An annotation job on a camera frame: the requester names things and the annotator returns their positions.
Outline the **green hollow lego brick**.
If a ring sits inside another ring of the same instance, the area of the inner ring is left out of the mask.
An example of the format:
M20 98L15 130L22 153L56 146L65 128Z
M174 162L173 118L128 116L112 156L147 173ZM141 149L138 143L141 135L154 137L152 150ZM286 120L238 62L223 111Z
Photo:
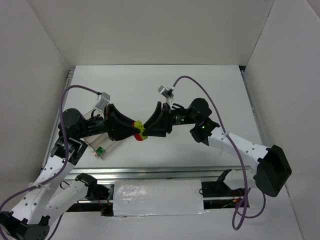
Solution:
M105 151L105 149L101 146L98 147L98 149L96 150L96 152L101 155L103 152Z

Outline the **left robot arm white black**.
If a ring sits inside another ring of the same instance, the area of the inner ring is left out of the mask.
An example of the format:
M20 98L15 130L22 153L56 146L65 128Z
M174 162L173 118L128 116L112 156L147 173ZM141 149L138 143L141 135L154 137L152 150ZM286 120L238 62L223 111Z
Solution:
M16 240L44 240L52 224L78 200L107 200L109 188L87 173L77 175L58 195L55 192L87 149L84 138L107 134L112 141L122 141L139 135L143 130L138 126L138 122L121 114L113 104L105 107L103 114L92 113L88 119L75 108L65 110L51 159L34 184L18 192L25 194L23 199L12 210L1 211L1 235L8 234Z

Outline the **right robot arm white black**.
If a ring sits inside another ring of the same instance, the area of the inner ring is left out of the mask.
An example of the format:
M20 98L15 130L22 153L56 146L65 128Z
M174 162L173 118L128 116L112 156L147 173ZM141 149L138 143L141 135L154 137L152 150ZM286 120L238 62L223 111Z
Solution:
M267 196L276 197L292 169L283 149L277 145L267 147L255 144L232 133L225 133L218 123L210 119L212 111L204 98L194 99L188 108L171 108L158 102L154 113L144 124L147 137L165 137L173 126L194 125L191 136L197 143L218 148L235 157L241 156L245 165L255 170L256 187Z

